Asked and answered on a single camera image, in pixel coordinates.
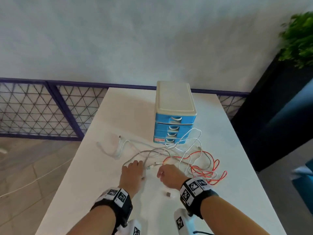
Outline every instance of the black wristband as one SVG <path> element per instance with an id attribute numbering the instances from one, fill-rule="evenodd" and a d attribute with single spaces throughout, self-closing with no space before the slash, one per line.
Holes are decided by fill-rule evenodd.
<path id="1" fill-rule="evenodd" d="M 92 209 L 106 205 L 109 206 L 115 213 L 115 228 L 112 234 L 117 232 L 117 228 L 122 225 L 127 226 L 128 218 L 133 209 L 131 198 L 124 189 L 112 187 L 106 190 L 94 203 Z"/>
<path id="2" fill-rule="evenodd" d="M 200 211 L 202 201 L 210 196 L 218 196 L 201 177 L 187 179 L 180 189 L 180 195 L 180 200 L 187 211 L 201 219 L 203 219 Z"/>

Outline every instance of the floor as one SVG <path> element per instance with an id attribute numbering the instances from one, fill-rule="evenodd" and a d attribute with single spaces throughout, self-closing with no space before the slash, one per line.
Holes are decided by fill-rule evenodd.
<path id="1" fill-rule="evenodd" d="M 8 150 L 7 154 L 0 153 L 0 196 L 38 179 L 0 198 L 0 234 L 36 233 L 79 145 L 80 142 L 0 138 L 0 147 Z M 296 165 L 286 166 L 295 160 L 299 165 L 306 162 L 306 157 L 299 162 L 299 155 L 311 156 L 312 146 L 313 141 L 309 148 L 299 148 L 301 152 L 286 156 L 258 175 L 287 235 L 312 231 L 313 217 L 287 178 Z"/>
<path id="2" fill-rule="evenodd" d="M 36 233 L 79 145 L 80 142 L 0 138 L 0 147 L 8 150 L 7 154 L 0 153 L 0 196 L 38 179 L 0 198 L 0 234 Z"/>

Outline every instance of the hand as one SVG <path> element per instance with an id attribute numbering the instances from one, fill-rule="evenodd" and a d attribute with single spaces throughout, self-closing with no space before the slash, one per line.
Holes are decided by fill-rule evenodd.
<path id="1" fill-rule="evenodd" d="M 143 161 L 134 161 L 122 167 L 122 175 L 119 180 L 119 188 L 126 190 L 131 199 L 138 193 L 143 177 Z"/>
<path id="2" fill-rule="evenodd" d="M 168 188 L 180 190 L 182 184 L 189 177 L 185 176 L 176 166 L 172 164 L 165 164 L 159 168 L 157 177 Z"/>

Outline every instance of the black cable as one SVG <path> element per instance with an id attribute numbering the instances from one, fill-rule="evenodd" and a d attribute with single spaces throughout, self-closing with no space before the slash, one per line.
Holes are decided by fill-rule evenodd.
<path id="1" fill-rule="evenodd" d="M 213 233 L 206 233 L 206 232 L 201 232 L 201 231 L 194 231 L 194 234 L 196 233 L 203 233 L 203 234 L 208 234 L 208 235 L 214 235 Z"/>

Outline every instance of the white table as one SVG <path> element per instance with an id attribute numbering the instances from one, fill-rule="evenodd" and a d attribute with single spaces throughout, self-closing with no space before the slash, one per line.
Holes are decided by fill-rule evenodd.
<path id="1" fill-rule="evenodd" d="M 121 158 L 115 160 L 96 147 L 97 141 L 107 152 L 115 150 L 119 135 L 161 146 L 152 142 L 155 95 L 154 90 L 108 90 L 36 235 L 66 234 L 106 188 L 118 185 L 122 164 L 136 151 L 126 145 Z M 193 93 L 193 97 L 198 111 L 194 126 L 202 130 L 203 149 L 220 159 L 220 174 L 228 171 L 227 177 L 214 186 L 214 190 L 271 235 L 286 235 L 217 96 Z M 177 197 L 179 194 L 159 181 L 157 170 L 147 171 L 143 189 L 133 199 L 130 219 L 140 221 L 143 234 L 178 234 L 173 214 L 183 205 L 179 198 L 165 196 L 167 191 Z M 203 220 L 196 219 L 195 224 L 197 230 L 210 232 Z"/>

